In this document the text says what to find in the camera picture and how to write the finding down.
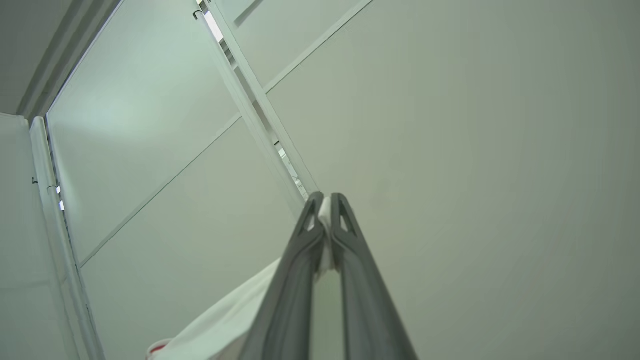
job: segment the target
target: white panel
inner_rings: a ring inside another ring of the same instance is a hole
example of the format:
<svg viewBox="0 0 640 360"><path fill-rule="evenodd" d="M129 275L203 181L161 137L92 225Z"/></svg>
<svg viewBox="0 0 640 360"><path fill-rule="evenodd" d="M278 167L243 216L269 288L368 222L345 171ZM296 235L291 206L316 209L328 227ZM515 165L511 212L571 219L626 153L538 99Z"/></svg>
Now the white panel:
<svg viewBox="0 0 640 360"><path fill-rule="evenodd" d="M14 288L48 279L47 231L23 118L0 114L0 154L0 288Z"/></svg>
<svg viewBox="0 0 640 360"><path fill-rule="evenodd" d="M48 114L80 260L237 113L197 8L124 1Z"/></svg>
<svg viewBox="0 0 640 360"><path fill-rule="evenodd" d="M357 2L259 1L239 26L233 19L227 22L260 84L266 86Z"/></svg>
<svg viewBox="0 0 640 360"><path fill-rule="evenodd" d="M31 128L29 129L29 137L31 140L35 174L38 178L38 188L40 189L40 202L42 204L47 237L49 238L49 248L54 260L56 272L58 273L58 280L62 281L66 275L64 253L61 241L59 240L60 234L57 231L58 227L55 226L56 223L54 219L56 213L60 210L60 205L57 196L49 196L49 187L56 186L57 182L53 172L50 150L47 144L47 130L43 120L36 118L32 121Z"/></svg>
<svg viewBox="0 0 640 360"><path fill-rule="evenodd" d="M49 287L0 291L0 357L67 360Z"/></svg>
<svg viewBox="0 0 640 360"><path fill-rule="evenodd" d="M637 14L374 0L269 93L420 358L640 356Z"/></svg>
<svg viewBox="0 0 640 360"><path fill-rule="evenodd" d="M139 359L277 259L294 220L236 122L82 268L107 359Z"/></svg>

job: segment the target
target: white cloth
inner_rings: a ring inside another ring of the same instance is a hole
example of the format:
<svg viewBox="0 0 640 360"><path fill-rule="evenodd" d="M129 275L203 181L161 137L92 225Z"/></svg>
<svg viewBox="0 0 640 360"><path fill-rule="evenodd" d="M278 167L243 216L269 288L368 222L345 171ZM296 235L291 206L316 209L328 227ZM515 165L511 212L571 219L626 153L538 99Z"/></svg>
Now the white cloth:
<svg viewBox="0 0 640 360"><path fill-rule="evenodd" d="M322 226L324 226L324 231L327 234L330 234L331 231L331 196L325 196L322 205L320 206L320 210L318 211L318 220ZM324 275L327 271L334 269L335 265L333 264L333 254L331 248L331 239L326 237L324 239L324 248L322 252L322 258L320 259L320 267L318 268L316 280L320 279L322 275Z"/></svg>
<svg viewBox="0 0 640 360"><path fill-rule="evenodd" d="M251 328L279 263L278 259L232 291L174 339L153 344L147 351L147 359L215 359L220 352Z"/></svg>

